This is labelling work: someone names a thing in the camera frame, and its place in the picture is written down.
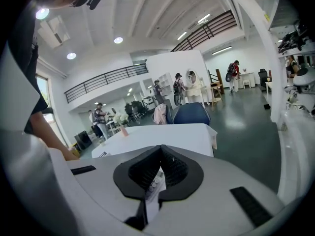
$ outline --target vase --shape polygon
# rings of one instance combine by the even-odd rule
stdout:
[[[123,136],[128,136],[129,135],[124,126],[121,125],[120,126],[120,130],[122,131]]]

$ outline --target red shirt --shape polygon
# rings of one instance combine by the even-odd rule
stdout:
[[[232,76],[236,77],[236,76],[238,76],[240,74],[240,70],[239,70],[237,64],[234,64],[234,67],[235,67],[235,73],[232,73]]]

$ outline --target white pillar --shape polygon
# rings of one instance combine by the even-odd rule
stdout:
[[[140,87],[141,87],[141,90],[142,90],[142,92],[143,92],[143,95],[144,95],[145,97],[147,97],[147,96],[148,96],[148,95],[147,95],[147,89],[146,89],[146,87],[144,86],[143,81],[140,81]]]
[[[283,106],[283,83],[286,78],[284,78],[284,67],[281,66],[278,58],[277,46],[268,30],[269,22],[264,16],[264,11],[255,0],[237,0],[237,2],[252,20],[265,47],[269,63],[268,68],[271,69],[272,73],[271,121],[278,122]]]

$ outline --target man in red shirt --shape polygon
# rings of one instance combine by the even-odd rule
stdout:
[[[234,84],[234,91],[238,91],[238,80],[240,79],[240,70],[239,70],[239,65],[240,63],[238,60],[236,60],[234,63],[235,71],[232,73],[232,80],[229,82],[230,83],[230,92],[233,92],[233,84]]]

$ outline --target black rubber pad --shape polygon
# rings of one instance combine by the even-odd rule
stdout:
[[[230,192],[256,227],[272,218],[270,213],[244,187],[231,189]]]
[[[78,175],[78,174],[83,174],[83,173],[93,171],[93,170],[96,170],[96,168],[92,165],[89,165],[89,166],[85,166],[85,167],[81,167],[81,168],[72,169],[71,172],[74,175]]]

